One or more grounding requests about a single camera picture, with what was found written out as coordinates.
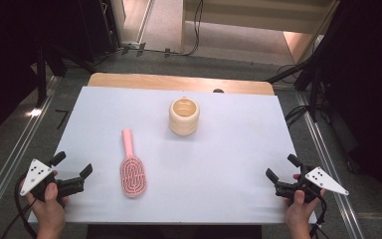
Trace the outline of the cream ribbed cup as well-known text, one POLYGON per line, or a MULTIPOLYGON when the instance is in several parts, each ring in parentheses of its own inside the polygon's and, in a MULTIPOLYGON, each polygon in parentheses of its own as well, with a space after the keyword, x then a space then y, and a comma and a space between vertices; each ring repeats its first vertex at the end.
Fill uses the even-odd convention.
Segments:
POLYGON ((197 129, 199 116, 199 106, 183 97, 175 100, 169 108, 169 126, 178 135, 189 135, 197 129))

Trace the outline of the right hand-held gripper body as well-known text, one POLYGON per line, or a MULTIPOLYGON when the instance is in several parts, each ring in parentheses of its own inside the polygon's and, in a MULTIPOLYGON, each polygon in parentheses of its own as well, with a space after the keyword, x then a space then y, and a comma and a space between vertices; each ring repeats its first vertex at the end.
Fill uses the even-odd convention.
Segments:
POLYGON ((304 202, 310 203, 321 195, 321 190, 336 192, 342 195, 348 195, 349 191, 327 174, 321 167, 301 168, 300 174, 294 183, 281 182, 275 177, 276 196, 293 200, 294 193, 297 190, 304 192, 304 202))

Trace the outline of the black cabinet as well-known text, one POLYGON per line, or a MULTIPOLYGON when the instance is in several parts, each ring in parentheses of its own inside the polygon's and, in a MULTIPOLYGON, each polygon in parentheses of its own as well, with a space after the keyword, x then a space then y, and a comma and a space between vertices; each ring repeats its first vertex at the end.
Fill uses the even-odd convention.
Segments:
POLYGON ((80 3, 90 46, 89 59, 115 52, 119 39, 111 0, 80 0, 80 3))

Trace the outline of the person's left hand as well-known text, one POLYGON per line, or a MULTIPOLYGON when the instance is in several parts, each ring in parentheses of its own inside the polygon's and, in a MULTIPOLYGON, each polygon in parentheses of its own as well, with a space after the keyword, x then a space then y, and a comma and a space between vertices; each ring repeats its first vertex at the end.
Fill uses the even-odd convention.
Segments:
POLYGON ((45 189, 45 201, 37 200, 31 193, 26 195, 28 203, 38 220, 36 239, 61 239, 66 226, 65 210, 57 200, 58 187, 49 183, 45 189))

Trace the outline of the pink hairbrush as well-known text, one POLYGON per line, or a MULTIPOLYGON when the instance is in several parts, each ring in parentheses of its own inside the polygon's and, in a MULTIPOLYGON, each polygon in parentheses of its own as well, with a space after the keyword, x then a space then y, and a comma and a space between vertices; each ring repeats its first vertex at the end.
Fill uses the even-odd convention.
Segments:
POLYGON ((122 132, 125 158, 120 164, 120 180, 123 193, 128 197, 136 197, 146 189, 146 175, 142 161, 134 155, 132 134, 129 128, 122 132))

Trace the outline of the wooden table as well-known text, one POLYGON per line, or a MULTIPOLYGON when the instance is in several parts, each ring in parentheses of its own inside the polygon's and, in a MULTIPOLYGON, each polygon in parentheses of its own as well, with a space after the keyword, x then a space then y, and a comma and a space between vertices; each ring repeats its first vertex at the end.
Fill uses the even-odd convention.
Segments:
POLYGON ((95 73, 91 75, 88 86, 264 96, 275 94, 273 86, 267 82, 146 74, 95 73))

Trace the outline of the black metal stand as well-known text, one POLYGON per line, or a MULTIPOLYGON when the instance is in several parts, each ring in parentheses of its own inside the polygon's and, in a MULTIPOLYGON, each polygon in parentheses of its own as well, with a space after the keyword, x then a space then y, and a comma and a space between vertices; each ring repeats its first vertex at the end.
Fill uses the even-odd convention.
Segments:
POLYGON ((46 61, 43 47, 40 46, 37 51, 37 78, 38 78, 38 99, 36 107, 40 108, 46 99, 46 61))
POLYGON ((309 110, 308 110, 308 113, 313 122, 316 122, 315 111, 316 111, 316 103, 317 103, 320 83, 321 83, 321 68, 317 68, 315 70, 315 74, 311 82, 311 93, 309 97, 309 110))

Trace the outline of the person's right hand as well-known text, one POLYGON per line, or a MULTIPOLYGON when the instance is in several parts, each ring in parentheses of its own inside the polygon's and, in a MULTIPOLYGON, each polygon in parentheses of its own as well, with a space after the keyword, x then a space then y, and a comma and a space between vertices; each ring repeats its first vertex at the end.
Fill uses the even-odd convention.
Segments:
POLYGON ((316 198, 310 203, 304 200, 304 192, 297 190, 293 195, 293 203, 286 211, 285 222, 291 239, 311 239, 308 220, 320 200, 316 198))

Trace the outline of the metal floor rail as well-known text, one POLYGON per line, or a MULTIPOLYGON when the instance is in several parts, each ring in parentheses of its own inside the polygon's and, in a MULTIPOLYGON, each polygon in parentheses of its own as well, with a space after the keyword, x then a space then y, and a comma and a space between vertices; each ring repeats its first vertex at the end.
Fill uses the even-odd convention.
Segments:
POLYGON ((50 77, 44 101, 36 105, 33 102, 36 92, 33 92, 0 127, 0 200, 46 115, 61 79, 50 77))
MULTIPOLYGON (((327 172, 338 183, 341 183, 340 177, 335 168, 334 162, 327 146, 324 142, 323 136, 318 127, 318 123, 314 122, 309 113, 304 115, 304 120, 307 124, 311 138, 314 142, 319 160, 321 162, 321 168, 327 172)), ((360 228, 355 211, 352 208, 351 202, 347 195, 342 195, 333 192, 333 197, 336 201, 339 214, 343 220, 350 239, 365 239, 363 232, 360 228)))

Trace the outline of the white board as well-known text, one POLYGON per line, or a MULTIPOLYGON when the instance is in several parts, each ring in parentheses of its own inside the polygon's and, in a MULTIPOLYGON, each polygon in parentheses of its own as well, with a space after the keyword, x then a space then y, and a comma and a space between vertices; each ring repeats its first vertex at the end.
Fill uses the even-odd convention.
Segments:
POLYGON ((189 92, 200 108, 195 132, 179 136, 168 125, 177 91, 84 87, 58 145, 66 158, 60 178, 89 163, 85 189, 71 196, 74 223, 271 224, 286 204, 266 176, 290 182, 298 172, 280 102, 275 96, 189 92), (146 189, 136 197, 121 187, 125 158, 121 132, 129 128, 143 163, 146 189))

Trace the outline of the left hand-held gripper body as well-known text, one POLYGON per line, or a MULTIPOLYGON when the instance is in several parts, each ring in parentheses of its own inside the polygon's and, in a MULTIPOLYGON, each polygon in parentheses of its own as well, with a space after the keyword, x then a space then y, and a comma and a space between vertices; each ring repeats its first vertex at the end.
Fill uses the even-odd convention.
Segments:
POLYGON ((85 179, 79 177, 61 180, 56 179, 54 170, 38 159, 33 159, 27 170, 24 183, 20 190, 21 196, 31 193, 35 198, 44 201, 45 191, 49 183, 55 183, 58 188, 57 199, 84 191, 85 179))

